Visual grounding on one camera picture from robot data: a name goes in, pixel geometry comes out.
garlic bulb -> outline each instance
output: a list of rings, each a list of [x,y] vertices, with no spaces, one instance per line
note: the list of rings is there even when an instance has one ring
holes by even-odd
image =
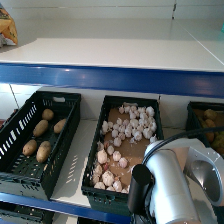
[[[125,133],[120,132],[120,133],[118,134],[118,137],[119,137],[122,141],[124,141],[124,140],[125,140]]]
[[[95,184],[94,188],[105,190],[105,185],[104,185],[103,182],[98,182],[98,183]]]
[[[120,138],[115,138],[114,139],[114,146],[120,147],[121,146],[121,139]]]
[[[118,130],[119,129],[119,124],[114,124],[113,129]]]
[[[128,124],[129,124],[129,120],[128,120],[128,119],[125,119],[125,120],[123,121],[123,125],[126,127]]]
[[[125,168],[128,165],[128,161],[124,157],[122,157],[119,160],[119,165],[120,167]]]
[[[157,141],[156,135],[150,138],[150,143],[153,143],[156,141]]]
[[[105,152],[104,149],[97,153],[97,159],[100,164],[107,162],[107,153]]]
[[[123,105],[121,107],[119,107],[119,112],[120,112],[120,114],[124,113],[124,106]]]
[[[97,174],[99,176],[101,176],[102,172],[103,172],[103,170],[100,165],[97,165],[96,168],[93,170],[93,174]]]
[[[110,172],[110,171],[106,171],[103,175],[102,175],[102,179],[103,179],[103,183],[106,186],[111,186],[114,182],[114,175]]]
[[[142,133],[140,131],[135,132],[134,138],[136,141],[142,140]]]
[[[129,112],[130,115],[130,119],[135,119],[136,118],[136,114],[132,111]]]
[[[121,158],[121,154],[120,154],[120,152],[115,151],[115,152],[113,153],[113,159],[114,159],[114,161],[117,162],[117,161],[120,160],[120,158]]]
[[[114,129],[112,132],[111,132],[111,135],[113,138],[116,138],[118,136],[118,130]]]
[[[129,111],[130,111],[130,106],[124,107],[124,112],[125,112],[126,114],[128,114]]]
[[[155,115],[155,111],[152,107],[147,107],[146,108],[146,114],[149,116],[149,117],[153,117]]]
[[[122,120],[120,118],[117,119],[117,124],[122,125]]]
[[[114,188],[112,186],[107,188],[108,191],[115,191]]]
[[[138,120],[137,119],[132,119],[130,120],[130,124],[132,125],[133,128],[138,127]]]
[[[124,126],[124,125],[121,125],[121,126],[118,128],[118,131],[124,133],[124,131],[125,131],[125,126]]]
[[[107,148],[107,153],[111,156],[114,152],[114,147],[112,145],[110,145],[108,148]]]
[[[145,128],[143,130],[143,135],[146,139],[150,139],[152,137],[152,131],[149,128]]]
[[[122,191],[121,182],[119,180],[114,182],[113,187],[114,187],[116,192],[121,192]]]

